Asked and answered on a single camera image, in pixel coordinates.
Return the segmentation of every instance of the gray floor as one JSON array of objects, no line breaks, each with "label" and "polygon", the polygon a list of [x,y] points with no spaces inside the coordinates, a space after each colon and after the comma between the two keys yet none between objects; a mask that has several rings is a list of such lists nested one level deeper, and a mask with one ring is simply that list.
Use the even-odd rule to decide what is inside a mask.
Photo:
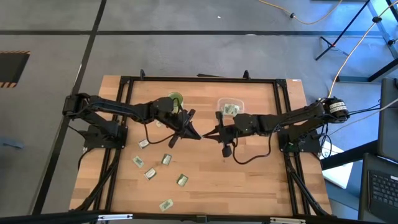
[{"label": "gray floor", "polygon": [[[306,21],[319,18],[335,4],[311,0],[271,2],[288,7]],[[386,7],[383,0],[372,2],[377,11]],[[90,30],[99,4],[99,0],[2,0],[0,29]],[[342,30],[361,5],[343,3],[323,22],[305,26],[256,0],[113,0],[108,1],[99,28]],[[365,9],[350,30],[366,30],[371,18]],[[384,21],[394,35],[396,22],[390,12]],[[32,52],[17,88],[0,89],[0,136],[26,145],[23,151],[0,147],[0,217],[30,211],[61,120],[64,97],[73,86],[87,40],[86,36],[0,35],[0,50]],[[359,37],[342,38],[338,47],[349,52],[358,40]],[[197,73],[240,77],[249,70],[256,78],[302,79],[307,101],[311,102],[327,95],[345,59],[339,52],[328,52],[314,61],[325,47],[318,37],[101,36],[95,40],[81,91],[97,94],[103,75],[138,75],[140,69],[147,75],[190,77]],[[391,60],[383,39],[369,37],[358,47],[342,75],[369,76]],[[350,110],[375,105],[379,94],[380,85],[373,84],[338,83],[333,91]],[[347,127],[332,135],[333,144],[346,150],[372,141],[377,138],[377,123],[378,117],[373,116]],[[72,125],[85,127],[77,122]],[[338,127],[330,126],[331,131]],[[44,212],[68,209],[82,142],[77,134],[68,132]]]}]

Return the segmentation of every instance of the clear plastic container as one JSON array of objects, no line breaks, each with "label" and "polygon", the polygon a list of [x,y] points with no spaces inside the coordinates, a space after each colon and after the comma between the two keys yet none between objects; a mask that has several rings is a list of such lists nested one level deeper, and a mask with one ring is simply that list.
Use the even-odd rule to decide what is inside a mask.
[{"label": "clear plastic container", "polygon": [[236,116],[244,113],[244,103],[239,99],[220,98],[216,110],[223,112],[224,116]]}]

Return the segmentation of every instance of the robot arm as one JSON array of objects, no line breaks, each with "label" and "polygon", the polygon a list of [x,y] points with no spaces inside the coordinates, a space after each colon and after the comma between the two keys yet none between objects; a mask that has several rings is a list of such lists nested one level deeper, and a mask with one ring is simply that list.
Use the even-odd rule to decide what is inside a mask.
[{"label": "robot arm", "polygon": [[[102,139],[109,139],[108,142],[111,142],[111,139],[125,139],[125,136],[123,136],[125,135],[125,130],[121,129],[117,122],[107,121],[96,114],[95,112],[97,111],[127,116],[141,124],[148,124],[156,119],[175,131],[175,135],[169,142],[170,147],[174,146],[178,137],[201,139],[201,136],[195,131],[190,121],[195,114],[195,110],[190,110],[189,112],[181,110],[177,114],[172,113],[173,108],[174,102],[169,97],[162,97],[144,104],[129,105],[106,100],[99,96],[80,93],[66,98],[63,115],[70,119],[83,119],[91,124],[92,134],[101,135]],[[106,145],[106,141],[102,141],[101,145]]]},{"label": "robot arm", "polygon": [[285,129],[289,141],[295,144],[300,137],[327,123],[343,123],[349,118],[348,110],[342,100],[326,98],[317,100],[309,106],[293,110],[280,115],[273,114],[237,114],[234,124],[224,126],[223,115],[216,112],[219,125],[211,132],[203,135],[204,138],[214,139],[223,143],[223,156],[231,155],[230,144],[235,138],[252,135],[269,136],[273,132]]}]

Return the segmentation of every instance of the wooden table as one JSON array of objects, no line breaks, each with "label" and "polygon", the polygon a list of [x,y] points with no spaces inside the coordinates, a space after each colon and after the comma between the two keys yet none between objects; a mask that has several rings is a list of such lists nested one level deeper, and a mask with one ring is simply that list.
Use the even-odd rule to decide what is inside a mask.
[{"label": "wooden table", "polygon": [[[99,96],[115,100],[119,80],[120,76],[104,76]],[[301,81],[287,80],[287,84],[292,110],[306,105]],[[261,83],[134,82],[131,104],[146,103],[173,91],[183,95],[185,109],[196,110],[192,121],[200,134],[211,131],[218,124],[215,111],[217,101],[222,97],[243,100],[245,113],[277,113],[272,85]],[[103,116],[111,119],[110,114]],[[272,153],[269,157],[242,166],[235,163],[232,157],[223,158],[222,145],[211,139],[179,139],[173,149],[167,146],[168,141],[141,149],[138,142],[145,139],[143,125],[130,119],[127,125],[128,138],[121,153],[112,212],[161,213],[160,203],[171,198],[174,206],[165,213],[292,215],[284,159],[278,150],[276,134],[272,136]],[[148,131],[151,141],[172,133],[165,126],[158,128],[155,122],[148,125]],[[239,139],[236,157],[243,161],[267,151],[267,137],[250,136]],[[160,162],[165,153],[172,155],[169,166]],[[103,155],[104,149],[94,149],[83,158],[70,208],[79,206],[97,184]],[[132,158],[135,156],[145,162],[143,168],[139,169],[133,163]],[[312,154],[303,153],[301,158],[308,189],[323,209],[331,213],[319,161]],[[147,180],[144,172],[151,167],[157,175]],[[184,187],[176,184],[180,174],[189,177]],[[100,208],[104,208],[106,192],[107,186]],[[296,186],[298,210],[303,213],[299,192]]]}]

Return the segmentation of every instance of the black floor stripe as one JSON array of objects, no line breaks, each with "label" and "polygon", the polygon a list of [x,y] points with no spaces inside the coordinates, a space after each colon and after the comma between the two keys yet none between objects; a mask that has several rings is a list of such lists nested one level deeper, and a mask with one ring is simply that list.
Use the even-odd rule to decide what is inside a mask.
[{"label": "black floor stripe", "polygon": [[[339,36],[342,31],[259,31],[259,30],[99,30],[97,35],[291,35]],[[346,31],[344,36],[363,36],[365,31]],[[371,31],[368,36],[382,36]]]},{"label": "black floor stripe", "polygon": [[0,30],[0,35],[90,35],[91,30]]},{"label": "black floor stripe", "polygon": [[[0,35],[91,35],[91,30],[0,30]],[[99,30],[96,35],[286,35],[339,36],[342,31],[271,31],[271,30]],[[344,36],[362,36],[365,31],[346,31]],[[368,36],[380,36],[371,31]]]},{"label": "black floor stripe", "polygon": [[[83,55],[83,59],[81,60],[80,69],[79,69],[75,84],[72,88],[72,94],[78,93],[78,91],[80,89],[80,85],[83,80],[83,76],[84,76],[84,73],[85,73],[85,70],[87,67],[88,59],[90,57],[90,53],[93,48],[96,32],[98,30],[98,27],[100,26],[101,18],[104,13],[105,5],[106,5],[106,0],[101,0],[101,4],[99,5],[98,13],[97,13],[97,16],[96,16],[96,19],[94,22],[93,30],[91,31],[90,38],[88,39],[86,50]],[[40,186],[40,190],[37,195],[37,200],[35,202],[35,205],[34,205],[34,208],[32,211],[33,215],[38,215],[38,214],[42,213],[42,209],[43,209],[43,206],[45,203],[45,198],[49,191],[51,180],[54,175],[55,168],[57,166],[58,158],[61,153],[62,144],[65,139],[65,135],[67,133],[68,125],[69,125],[69,119],[63,117],[60,127],[58,129],[58,133],[57,133],[55,142],[53,144],[51,157],[48,162],[44,178],[42,179],[42,184]]]}]

